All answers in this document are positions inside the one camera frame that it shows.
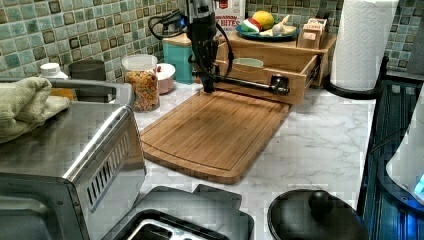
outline bamboo cutting board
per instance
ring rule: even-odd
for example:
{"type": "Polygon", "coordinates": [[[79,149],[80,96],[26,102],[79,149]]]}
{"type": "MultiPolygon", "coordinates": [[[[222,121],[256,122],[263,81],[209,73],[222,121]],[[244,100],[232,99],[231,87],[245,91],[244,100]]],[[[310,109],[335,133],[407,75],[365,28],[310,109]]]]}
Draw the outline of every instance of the bamboo cutting board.
{"type": "Polygon", "coordinates": [[[289,105],[200,92],[141,132],[145,157],[209,181],[234,184],[289,113],[289,105]]]}

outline white marble countertop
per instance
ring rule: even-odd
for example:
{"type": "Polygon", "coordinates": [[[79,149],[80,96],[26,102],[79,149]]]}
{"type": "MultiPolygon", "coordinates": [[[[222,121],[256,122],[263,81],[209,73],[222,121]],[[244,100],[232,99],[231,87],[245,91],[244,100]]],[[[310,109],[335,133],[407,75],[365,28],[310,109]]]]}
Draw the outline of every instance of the white marble countertop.
{"type": "MultiPolygon", "coordinates": [[[[135,113],[139,129],[195,94],[198,84],[175,84],[160,97],[160,107],[135,113]]],[[[192,178],[146,161],[141,194],[156,186],[192,192],[200,183],[242,195],[240,210],[255,220],[256,240],[272,240],[266,215],[278,195],[293,189],[323,189],[356,209],[375,101],[335,96],[309,89],[303,104],[290,114],[241,182],[223,185],[192,178]]]]}

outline fruit plate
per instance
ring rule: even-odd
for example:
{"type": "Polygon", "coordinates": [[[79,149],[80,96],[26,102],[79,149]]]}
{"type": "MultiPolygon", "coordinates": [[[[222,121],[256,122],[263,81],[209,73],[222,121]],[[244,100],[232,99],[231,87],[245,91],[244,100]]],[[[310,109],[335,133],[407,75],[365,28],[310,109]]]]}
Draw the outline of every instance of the fruit plate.
{"type": "Polygon", "coordinates": [[[236,31],[240,37],[250,39],[250,40],[257,40],[257,41],[271,41],[271,42],[278,42],[278,41],[288,41],[292,37],[295,37],[299,33],[299,28],[296,28],[296,30],[290,34],[282,34],[278,36],[262,36],[259,35],[259,33],[252,33],[252,32],[243,32],[241,30],[241,25],[238,25],[236,27],[236,31]]]}

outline stainless steel toaster oven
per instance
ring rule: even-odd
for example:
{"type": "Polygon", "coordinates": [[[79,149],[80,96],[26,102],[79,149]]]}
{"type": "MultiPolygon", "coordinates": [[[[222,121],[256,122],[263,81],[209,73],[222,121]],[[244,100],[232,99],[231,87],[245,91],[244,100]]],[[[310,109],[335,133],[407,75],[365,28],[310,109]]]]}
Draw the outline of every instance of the stainless steel toaster oven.
{"type": "Polygon", "coordinates": [[[51,82],[100,89],[115,103],[71,102],[44,125],[0,144],[0,239],[102,239],[144,181],[131,86],[51,82]]]}

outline toaster oven vent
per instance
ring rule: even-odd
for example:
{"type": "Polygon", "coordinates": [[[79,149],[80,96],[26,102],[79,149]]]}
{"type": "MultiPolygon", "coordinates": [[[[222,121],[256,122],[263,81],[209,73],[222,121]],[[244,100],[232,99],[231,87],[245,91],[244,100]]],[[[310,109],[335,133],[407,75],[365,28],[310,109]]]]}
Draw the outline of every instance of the toaster oven vent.
{"type": "Polygon", "coordinates": [[[97,173],[94,174],[91,184],[87,187],[87,198],[92,212],[95,211],[98,203],[106,193],[121,163],[127,158],[129,151],[128,139],[124,135],[110,152],[107,160],[99,168],[97,173]]]}

